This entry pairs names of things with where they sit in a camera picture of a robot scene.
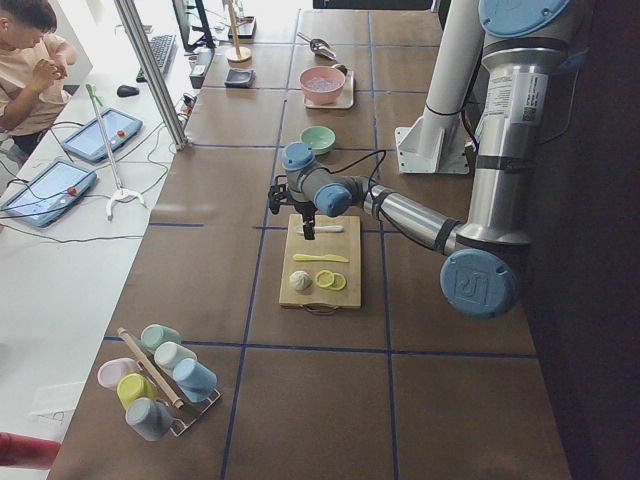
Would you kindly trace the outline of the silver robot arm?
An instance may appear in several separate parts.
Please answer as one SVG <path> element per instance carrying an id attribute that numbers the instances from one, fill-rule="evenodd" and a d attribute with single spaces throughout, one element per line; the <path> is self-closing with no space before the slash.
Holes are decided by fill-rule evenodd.
<path id="1" fill-rule="evenodd" d="M 302 142 L 283 152 L 284 173 L 270 187 L 272 212 L 290 205 L 306 239 L 315 217 L 338 217 L 358 206 L 445 261 L 440 287 L 459 312 L 488 319 L 517 303 L 530 238 L 525 210 L 545 97 L 552 75 L 585 56 L 588 1 L 454 1 L 445 20 L 422 115 L 396 130 L 403 173 L 464 170 L 463 115 L 478 67 L 488 73 L 468 217 L 443 215 L 377 183 L 341 176 Z"/>

